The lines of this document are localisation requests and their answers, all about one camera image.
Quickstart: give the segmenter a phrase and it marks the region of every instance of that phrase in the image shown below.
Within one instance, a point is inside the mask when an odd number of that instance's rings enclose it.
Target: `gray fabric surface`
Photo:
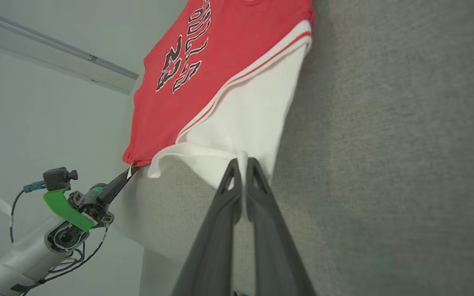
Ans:
[[[314,288],[474,296],[474,1],[314,7],[272,184]],[[183,261],[214,190],[181,163],[135,187],[147,244]],[[237,288],[251,240],[239,223]]]

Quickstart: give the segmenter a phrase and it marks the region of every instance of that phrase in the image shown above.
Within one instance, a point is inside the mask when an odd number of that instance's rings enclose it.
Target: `white wall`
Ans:
[[[175,262],[150,249],[144,251],[144,264],[140,281],[141,296],[168,296],[182,270],[182,263]]]
[[[0,16],[141,74],[143,58],[187,2],[0,0]]]
[[[78,171],[74,190],[112,180],[126,167],[121,156],[131,108],[126,95],[0,53],[0,198],[11,204],[23,185],[55,167]],[[15,236],[51,215],[42,195],[35,191],[21,197]],[[87,240],[87,254],[102,231]],[[10,246],[8,216],[0,212],[0,256]],[[109,231],[87,264],[28,295],[137,296],[142,255],[139,244]]]

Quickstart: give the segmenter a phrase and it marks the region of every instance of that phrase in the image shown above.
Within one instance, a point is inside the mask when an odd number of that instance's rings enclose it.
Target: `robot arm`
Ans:
[[[86,194],[74,191],[68,200],[63,192],[70,189],[71,179],[77,180],[76,171],[68,173],[62,167],[45,172],[49,191],[44,198],[55,214],[14,242],[0,259],[0,296],[19,296],[45,283],[49,271],[89,237],[91,228],[108,227],[114,219],[109,204],[135,171],[130,168],[107,185],[96,184]]]

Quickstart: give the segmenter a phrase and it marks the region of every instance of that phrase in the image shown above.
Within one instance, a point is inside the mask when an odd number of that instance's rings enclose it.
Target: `black cable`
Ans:
[[[74,251],[72,251],[69,255],[67,255],[67,257],[72,257],[73,254],[74,254]],[[67,264],[71,264],[71,262],[60,263],[60,264],[58,264],[58,266],[60,266],[61,264],[67,265]]]
[[[16,204],[17,204],[17,200],[19,199],[19,197],[23,194],[23,190],[21,190],[19,192],[19,194],[16,196],[16,199],[14,200],[14,203],[12,204],[12,211],[10,213],[10,219],[11,219],[11,226],[10,226],[10,241],[11,242],[14,242],[14,234],[12,232],[12,225],[14,225],[14,211],[16,210]]]
[[[75,251],[77,251],[77,253],[79,254],[79,259],[78,260],[74,260],[74,262],[72,262],[69,266],[66,266],[64,268],[56,269],[56,270],[49,270],[49,273],[60,273],[62,271],[65,271],[65,270],[71,268],[72,266],[75,266],[76,264],[79,264],[80,262],[82,262],[85,259],[85,242],[83,242],[83,251],[80,251],[78,249],[75,249]]]
[[[106,229],[105,229],[104,238],[102,238],[102,242],[100,242],[100,244],[98,245],[98,247],[94,250],[94,252],[93,252],[87,259],[85,259],[83,262],[81,262],[81,263],[80,263],[78,266],[76,266],[75,268],[72,268],[71,270],[66,271],[66,272],[64,272],[64,273],[62,273],[62,274],[55,275],[54,277],[50,277],[50,278],[48,278],[48,279],[46,279],[46,280],[40,280],[39,283],[40,283],[40,284],[45,284],[45,283],[47,283],[48,281],[52,281],[52,280],[54,280],[54,279],[56,279],[56,278],[58,278],[58,277],[61,277],[62,275],[66,275],[66,274],[68,274],[69,272],[75,271],[76,269],[80,268],[83,264],[85,264],[85,262],[89,261],[89,260],[94,256],[94,254],[96,254],[96,253],[98,252],[98,250],[100,249],[100,247],[101,247],[102,244],[104,243],[105,235],[107,234],[107,230],[108,230],[108,229],[109,229],[109,228],[106,228]]]

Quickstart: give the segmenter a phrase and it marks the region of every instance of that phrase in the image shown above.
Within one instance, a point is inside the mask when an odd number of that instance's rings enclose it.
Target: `blue connector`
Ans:
[[[45,188],[45,181],[40,180],[38,182],[34,182],[32,184],[25,185],[23,187],[23,191],[26,192],[26,193],[29,193],[29,192],[32,192],[34,190],[39,190],[39,189],[44,189],[44,188]]]

